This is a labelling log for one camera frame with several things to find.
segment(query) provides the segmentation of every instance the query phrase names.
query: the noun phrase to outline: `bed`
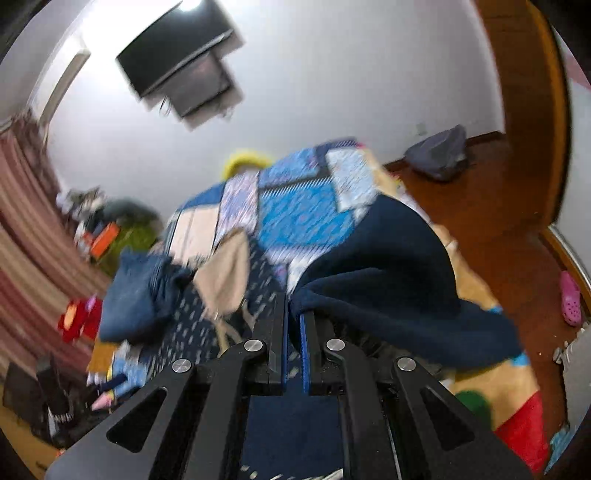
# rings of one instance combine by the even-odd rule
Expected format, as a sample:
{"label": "bed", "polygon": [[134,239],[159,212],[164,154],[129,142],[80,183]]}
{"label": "bed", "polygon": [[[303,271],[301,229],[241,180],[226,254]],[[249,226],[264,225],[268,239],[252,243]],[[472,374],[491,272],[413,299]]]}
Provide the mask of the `bed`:
{"label": "bed", "polygon": [[[228,232],[241,228],[251,236],[251,251],[258,246],[257,255],[268,264],[259,275],[272,277],[273,288],[290,294],[306,267],[347,238],[379,194],[403,202],[431,225],[450,257],[460,298],[484,310],[502,311],[447,229],[432,224],[402,181],[354,138],[305,148],[266,170],[244,172],[189,199],[171,218],[163,250],[174,262],[196,267]],[[213,329],[199,323],[198,301],[195,292],[185,293],[162,343],[147,359],[149,377],[177,358],[201,362],[218,355]],[[263,304],[259,313],[264,311]],[[180,336],[190,335],[191,328],[199,332],[198,347],[192,341],[188,349]],[[241,478],[295,480],[327,475],[342,466],[336,400],[305,396],[299,354],[292,346],[288,354],[285,396],[251,401]],[[543,467],[548,447],[541,397],[525,352],[477,372],[448,370],[441,382],[533,471]]]}

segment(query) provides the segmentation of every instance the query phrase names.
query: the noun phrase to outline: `pink slipper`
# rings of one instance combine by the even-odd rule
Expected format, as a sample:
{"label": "pink slipper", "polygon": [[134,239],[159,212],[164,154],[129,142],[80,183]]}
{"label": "pink slipper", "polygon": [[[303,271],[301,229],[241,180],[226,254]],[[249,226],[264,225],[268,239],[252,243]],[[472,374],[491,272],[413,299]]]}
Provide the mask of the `pink slipper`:
{"label": "pink slipper", "polygon": [[560,273],[562,316],[570,326],[581,325],[581,291],[567,271]]}

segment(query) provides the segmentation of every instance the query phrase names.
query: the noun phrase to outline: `striped curtain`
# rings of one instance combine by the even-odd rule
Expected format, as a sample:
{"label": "striped curtain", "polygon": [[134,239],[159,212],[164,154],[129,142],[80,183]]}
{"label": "striped curtain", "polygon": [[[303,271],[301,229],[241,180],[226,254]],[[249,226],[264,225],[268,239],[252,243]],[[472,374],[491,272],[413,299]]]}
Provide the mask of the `striped curtain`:
{"label": "striped curtain", "polygon": [[84,262],[55,207],[59,186],[29,115],[0,135],[0,374],[30,374],[41,356],[83,372],[91,347],[66,344],[57,322],[71,299],[103,297],[110,279]]}

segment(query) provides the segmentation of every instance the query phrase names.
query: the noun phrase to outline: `orange box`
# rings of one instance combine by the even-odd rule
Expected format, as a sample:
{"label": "orange box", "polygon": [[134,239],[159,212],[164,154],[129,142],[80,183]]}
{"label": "orange box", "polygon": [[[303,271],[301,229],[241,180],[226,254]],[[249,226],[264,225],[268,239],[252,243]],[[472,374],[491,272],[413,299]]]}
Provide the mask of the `orange box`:
{"label": "orange box", "polygon": [[109,248],[109,245],[113,243],[113,240],[117,238],[117,235],[119,235],[119,227],[115,222],[111,222],[96,237],[92,247],[90,247],[90,254],[96,259],[100,258]]}

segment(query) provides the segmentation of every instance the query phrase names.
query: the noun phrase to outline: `wall-mounted tv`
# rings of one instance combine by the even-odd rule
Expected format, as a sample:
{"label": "wall-mounted tv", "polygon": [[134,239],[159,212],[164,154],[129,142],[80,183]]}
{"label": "wall-mounted tv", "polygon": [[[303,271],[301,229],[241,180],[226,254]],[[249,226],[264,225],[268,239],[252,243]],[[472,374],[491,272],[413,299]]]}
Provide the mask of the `wall-mounted tv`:
{"label": "wall-mounted tv", "polygon": [[117,57],[140,97],[232,33],[215,0],[184,0],[146,28]]}

